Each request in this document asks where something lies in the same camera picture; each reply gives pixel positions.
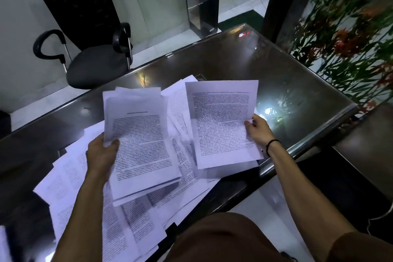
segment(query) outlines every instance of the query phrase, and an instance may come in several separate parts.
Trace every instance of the hand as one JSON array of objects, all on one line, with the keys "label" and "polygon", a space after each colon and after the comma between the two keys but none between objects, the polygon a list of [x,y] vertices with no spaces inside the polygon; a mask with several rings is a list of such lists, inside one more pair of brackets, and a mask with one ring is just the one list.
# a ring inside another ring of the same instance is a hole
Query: hand
[{"label": "hand", "polygon": [[266,120],[256,114],[252,117],[252,123],[245,121],[244,125],[251,139],[259,146],[266,147],[271,140],[275,139]]},{"label": "hand", "polygon": [[97,176],[99,179],[108,181],[111,166],[115,162],[119,140],[116,139],[108,147],[104,147],[104,133],[89,143],[86,151],[87,176]]}]

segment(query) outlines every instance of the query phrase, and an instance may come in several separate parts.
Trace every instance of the gray chair cushion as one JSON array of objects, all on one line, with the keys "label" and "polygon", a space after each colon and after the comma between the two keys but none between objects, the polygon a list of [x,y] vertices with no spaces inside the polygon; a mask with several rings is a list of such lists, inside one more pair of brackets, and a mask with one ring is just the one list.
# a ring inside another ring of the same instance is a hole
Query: gray chair cushion
[{"label": "gray chair cushion", "polygon": [[79,89],[93,89],[128,72],[124,54],[116,53],[112,45],[87,48],[72,60],[67,70],[67,82]]}]

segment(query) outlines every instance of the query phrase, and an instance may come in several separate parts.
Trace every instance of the black hair tie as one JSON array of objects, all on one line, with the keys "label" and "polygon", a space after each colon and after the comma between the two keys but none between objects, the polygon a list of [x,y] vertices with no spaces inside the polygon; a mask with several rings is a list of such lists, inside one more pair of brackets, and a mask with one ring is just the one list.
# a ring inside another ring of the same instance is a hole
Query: black hair tie
[{"label": "black hair tie", "polygon": [[268,149],[269,149],[270,144],[271,144],[272,142],[274,142],[274,141],[277,141],[277,142],[281,143],[281,142],[278,141],[277,139],[270,140],[270,142],[268,143],[268,145],[266,145],[266,153],[268,154],[269,157],[270,157],[270,155],[269,155],[269,153],[268,153]]}]

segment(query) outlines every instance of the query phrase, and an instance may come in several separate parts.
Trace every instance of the office chair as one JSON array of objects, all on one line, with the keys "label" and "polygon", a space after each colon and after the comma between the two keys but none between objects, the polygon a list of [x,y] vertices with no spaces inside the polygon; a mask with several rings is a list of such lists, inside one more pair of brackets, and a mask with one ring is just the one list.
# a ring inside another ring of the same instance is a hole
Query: office chair
[{"label": "office chair", "polygon": [[[92,89],[110,82],[130,70],[132,64],[131,31],[120,23],[112,0],[44,0],[61,30],[42,33],[34,42],[33,53],[41,59],[58,59],[66,71],[70,86]],[[81,50],[74,58],[68,52],[64,34]],[[63,54],[44,55],[44,41],[55,34],[70,58],[66,67]]]}]

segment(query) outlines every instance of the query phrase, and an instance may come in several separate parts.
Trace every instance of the person's left hand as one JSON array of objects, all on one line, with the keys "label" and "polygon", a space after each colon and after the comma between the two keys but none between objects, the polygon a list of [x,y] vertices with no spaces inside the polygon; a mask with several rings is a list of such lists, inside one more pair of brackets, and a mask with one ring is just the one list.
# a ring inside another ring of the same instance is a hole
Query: person's left hand
[{"label": "person's left hand", "polygon": [[108,181],[111,166],[115,162],[120,142],[118,139],[108,147],[104,147],[104,133],[89,143],[86,151],[87,176],[96,176],[98,179]]}]

